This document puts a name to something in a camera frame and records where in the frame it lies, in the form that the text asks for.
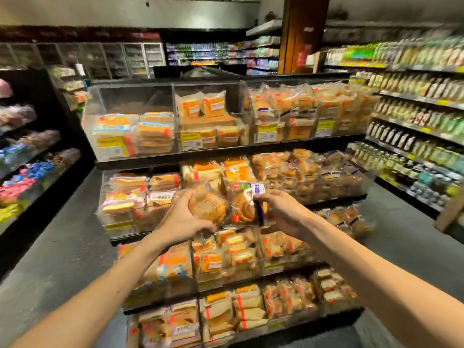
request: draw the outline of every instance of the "wall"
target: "wall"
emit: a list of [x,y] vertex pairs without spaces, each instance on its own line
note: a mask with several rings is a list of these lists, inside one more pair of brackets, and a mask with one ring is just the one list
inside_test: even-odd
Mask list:
[[463,22],[463,0],[330,0],[329,14],[345,10],[349,20]]
[[254,26],[258,12],[258,2],[0,0],[0,25],[242,29]]
[[272,11],[277,18],[283,18],[283,3],[284,0],[261,0],[259,7],[258,24],[264,23],[264,17]]

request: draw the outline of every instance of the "gray floor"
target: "gray floor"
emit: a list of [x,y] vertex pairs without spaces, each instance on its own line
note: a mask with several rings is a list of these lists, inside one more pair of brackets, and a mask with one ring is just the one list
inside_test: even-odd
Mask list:
[[[93,170],[60,213],[0,285],[0,348],[79,292],[116,258],[94,212],[100,172]],[[376,219],[367,246],[464,302],[464,245],[433,228],[432,219],[376,184],[362,204]],[[126,319],[119,310],[96,347],[125,346]],[[297,340],[292,347],[361,347],[353,327]]]

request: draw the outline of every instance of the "person's left hand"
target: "person's left hand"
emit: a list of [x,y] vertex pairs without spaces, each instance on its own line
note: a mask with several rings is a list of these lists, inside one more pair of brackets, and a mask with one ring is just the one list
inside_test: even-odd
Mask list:
[[190,212],[189,200],[193,193],[193,190],[187,190],[182,195],[174,194],[171,207],[158,228],[152,232],[152,234],[157,234],[166,243],[166,246],[191,239],[201,230],[216,232],[216,226],[211,221],[201,220]]

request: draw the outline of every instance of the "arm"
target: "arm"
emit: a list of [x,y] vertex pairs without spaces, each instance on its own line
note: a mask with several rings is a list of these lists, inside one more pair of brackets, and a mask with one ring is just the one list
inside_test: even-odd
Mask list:
[[146,269],[172,244],[190,239],[201,229],[214,232],[211,221],[192,216],[188,201],[192,192],[174,196],[158,229],[132,251],[65,304],[42,319],[10,348],[91,347]]
[[464,304],[386,261],[281,191],[268,201],[276,227],[316,249],[406,347],[464,347]]

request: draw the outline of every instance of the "brown column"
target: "brown column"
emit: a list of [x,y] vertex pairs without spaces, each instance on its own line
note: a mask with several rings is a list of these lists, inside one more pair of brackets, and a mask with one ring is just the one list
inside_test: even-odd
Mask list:
[[303,71],[306,56],[319,50],[329,0],[285,0],[279,73]]

